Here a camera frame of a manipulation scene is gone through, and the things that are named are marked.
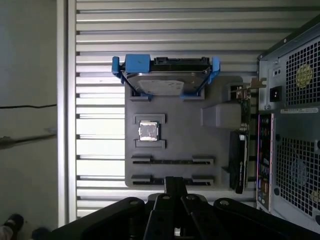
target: ventilation grille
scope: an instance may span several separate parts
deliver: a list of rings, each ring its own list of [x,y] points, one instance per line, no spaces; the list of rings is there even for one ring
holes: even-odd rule
[[[320,41],[289,56],[286,102],[288,105],[320,102]]]
[[[276,185],[280,196],[307,215],[320,210],[320,156],[310,141],[282,138],[277,146]]]

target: hard drive label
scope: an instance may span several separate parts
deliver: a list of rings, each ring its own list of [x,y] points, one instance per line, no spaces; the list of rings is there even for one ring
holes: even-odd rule
[[[179,96],[184,89],[184,83],[176,80],[140,80],[139,85],[146,94],[155,96]]]

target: black cable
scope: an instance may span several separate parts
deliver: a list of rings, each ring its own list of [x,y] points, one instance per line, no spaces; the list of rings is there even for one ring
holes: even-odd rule
[[[57,104],[43,105],[43,106],[18,105],[18,106],[0,106],[0,109],[22,109],[22,108],[45,109],[45,108],[52,108],[56,106]]]

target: hard drive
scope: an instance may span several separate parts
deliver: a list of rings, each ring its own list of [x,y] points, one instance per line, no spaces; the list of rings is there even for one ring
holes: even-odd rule
[[[220,72],[218,57],[151,60],[148,54],[127,54],[125,62],[112,59],[112,73],[132,89],[134,96],[198,96]]]

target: cpu processor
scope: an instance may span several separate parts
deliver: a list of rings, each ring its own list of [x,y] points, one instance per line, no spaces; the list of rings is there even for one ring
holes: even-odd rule
[[[159,123],[156,121],[140,121],[139,123],[140,141],[158,141]]]

